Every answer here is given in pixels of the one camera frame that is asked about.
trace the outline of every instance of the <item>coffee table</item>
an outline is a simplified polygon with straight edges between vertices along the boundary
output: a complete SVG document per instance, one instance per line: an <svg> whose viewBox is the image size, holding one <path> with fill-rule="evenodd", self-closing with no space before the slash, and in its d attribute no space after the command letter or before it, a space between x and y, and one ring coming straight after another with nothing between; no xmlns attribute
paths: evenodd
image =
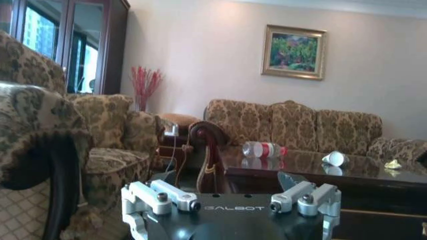
<svg viewBox="0 0 427 240"><path fill-rule="evenodd" d="M323 153L291 150L280 159L254 160L244 158L238 147L227 147L219 152L232 193L282 192L278 171L283 171L303 175L318 186L323 183L336 185L343 192L343 208L427 215L427 170L421 164L390 171L380 160L348 156L346 167L324 169Z"/></svg>
<svg viewBox="0 0 427 240"><path fill-rule="evenodd" d="M380 160L350 155L348 164L336 169L323 165L323 153L291 150L282 158L246 159L240 147L219 148L219 156L228 185L219 189L232 193L283 192L279 171L304 176L318 186L338 186L342 225L335 238L421 239L423 227L427 231L427 170L419 163L390 171Z"/></svg>

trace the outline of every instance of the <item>flower vase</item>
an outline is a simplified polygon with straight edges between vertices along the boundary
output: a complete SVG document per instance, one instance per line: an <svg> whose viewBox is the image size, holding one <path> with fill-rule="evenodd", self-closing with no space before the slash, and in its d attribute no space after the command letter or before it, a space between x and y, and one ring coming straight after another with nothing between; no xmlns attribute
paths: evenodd
<svg viewBox="0 0 427 240"><path fill-rule="evenodd" d="M146 112L147 99L143 96L135 96L135 111Z"/></svg>

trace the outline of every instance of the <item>wall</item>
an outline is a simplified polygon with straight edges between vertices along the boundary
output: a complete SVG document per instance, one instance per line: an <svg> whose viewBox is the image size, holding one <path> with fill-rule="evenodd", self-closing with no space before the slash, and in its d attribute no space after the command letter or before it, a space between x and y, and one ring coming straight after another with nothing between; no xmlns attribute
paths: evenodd
<svg viewBox="0 0 427 240"><path fill-rule="evenodd" d="M222 0L130 0L131 66L160 68L148 110L203 116L214 98L378 114L389 137L427 139L427 20ZM262 76L267 24L328 31L323 81Z"/></svg>

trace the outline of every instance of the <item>painting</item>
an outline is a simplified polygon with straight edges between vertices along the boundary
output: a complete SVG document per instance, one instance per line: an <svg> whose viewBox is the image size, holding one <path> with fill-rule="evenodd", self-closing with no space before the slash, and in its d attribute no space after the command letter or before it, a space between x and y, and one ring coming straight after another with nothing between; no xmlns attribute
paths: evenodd
<svg viewBox="0 0 427 240"><path fill-rule="evenodd" d="M262 74L322 80L326 42L323 30L267 25Z"/></svg>

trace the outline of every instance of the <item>glass door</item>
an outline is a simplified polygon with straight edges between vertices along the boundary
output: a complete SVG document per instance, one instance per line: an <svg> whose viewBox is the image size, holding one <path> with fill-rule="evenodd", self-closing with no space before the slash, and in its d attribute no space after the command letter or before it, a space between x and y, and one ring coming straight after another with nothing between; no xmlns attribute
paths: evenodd
<svg viewBox="0 0 427 240"><path fill-rule="evenodd" d="M24 13L22 42L38 53L60 63L59 42L63 24L63 1L28 0Z"/></svg>
<svg viewBox="0 0 427 240"><path fill-rule="evenodd" d="M76 2L68 50L68 93L95 93L102 79L104 42L104 4Z"/></svg>

